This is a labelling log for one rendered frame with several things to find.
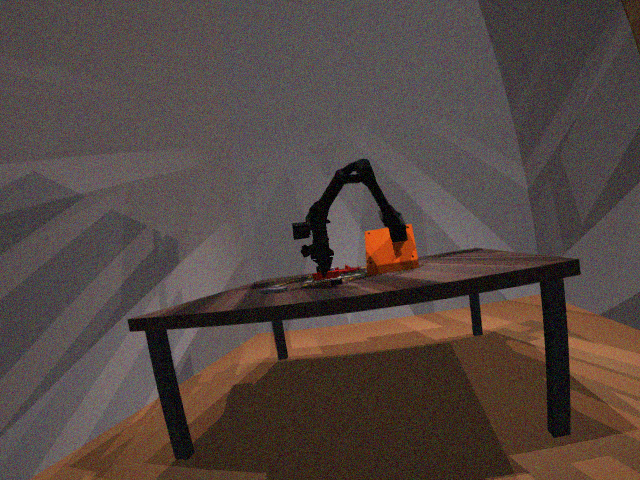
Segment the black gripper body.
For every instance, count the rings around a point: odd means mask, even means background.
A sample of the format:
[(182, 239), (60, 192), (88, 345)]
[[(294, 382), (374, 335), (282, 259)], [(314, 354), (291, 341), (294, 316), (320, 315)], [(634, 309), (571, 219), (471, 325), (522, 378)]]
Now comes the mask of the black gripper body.
[(330, 256), (334, 256), (334, 251), (329, 248), (328, 240), (328, 235), (313, 237), (312, 242), (315, 242), (317, 251), (314, 251), (310, 254), (311, 260), (326, 259)]

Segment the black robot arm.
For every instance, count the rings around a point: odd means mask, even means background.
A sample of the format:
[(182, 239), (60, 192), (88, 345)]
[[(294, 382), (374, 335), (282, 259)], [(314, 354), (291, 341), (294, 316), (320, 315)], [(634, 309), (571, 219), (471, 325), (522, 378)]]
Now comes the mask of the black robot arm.
[[(351, 174), (353, 171), (356, 171), (356, 174)], [(327, 216), (331, 204), (344, 185), (357, 184), (360, 182), (369, 189), (381, 209), (378, 210), (378, 213), (384, 226), (389, 228), (392, 242), (408, 240), (406, 233), (407, 226), (402, 215), (388, 204), (376, 181), (370, 162), (367, 159), (351, 162), (346, 167), (336, 171), (335, 176), (321, 198), (310, 207), (309, 213), (305, 217), (306, 222), (292, 223), (294, 240), (309, 238), (311, 230), (313, 237), (327, 235), (326, 224), (330, 223)], [(317, 251), (315, 242), (309, 246), (302, 246), (301, 254), (305, 258), (314, 251)]]

